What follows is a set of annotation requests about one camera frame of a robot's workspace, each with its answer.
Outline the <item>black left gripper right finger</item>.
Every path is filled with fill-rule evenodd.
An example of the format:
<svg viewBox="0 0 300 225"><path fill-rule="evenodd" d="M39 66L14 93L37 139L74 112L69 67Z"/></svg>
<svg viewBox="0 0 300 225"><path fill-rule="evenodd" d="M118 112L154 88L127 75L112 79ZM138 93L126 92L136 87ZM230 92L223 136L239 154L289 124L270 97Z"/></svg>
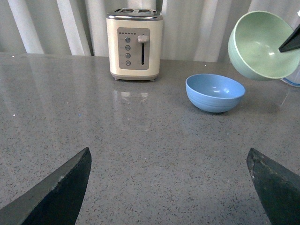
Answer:
<svg viewBox="0 0 300 225"><path fill-rule="evenodd" d="M273 225L300 223L300 176L251 148L247 167L260 202Z"/></svg>

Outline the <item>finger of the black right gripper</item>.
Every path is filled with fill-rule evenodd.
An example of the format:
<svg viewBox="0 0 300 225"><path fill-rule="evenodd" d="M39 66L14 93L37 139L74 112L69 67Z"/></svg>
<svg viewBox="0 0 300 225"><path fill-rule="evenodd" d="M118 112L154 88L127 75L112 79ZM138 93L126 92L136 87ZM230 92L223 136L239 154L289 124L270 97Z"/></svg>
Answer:
<svg viewBox="0 0 300 225"><path fill-rule="evenodd" d="M291 36L279 47L281 53L300 48L300 30L296 29Z"/></svg>

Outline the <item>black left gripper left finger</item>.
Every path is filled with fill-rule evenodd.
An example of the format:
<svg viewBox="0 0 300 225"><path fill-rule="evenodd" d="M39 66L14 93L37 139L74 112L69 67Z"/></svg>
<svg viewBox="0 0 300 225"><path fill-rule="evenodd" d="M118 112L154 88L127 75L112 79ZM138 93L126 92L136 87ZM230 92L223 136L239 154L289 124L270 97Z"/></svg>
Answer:
<svg viewBox="0 0 300 225"><path fill-rule="evenodd" d="M88 147L0 210L2 225L74 225L91 170Z"/></svg>

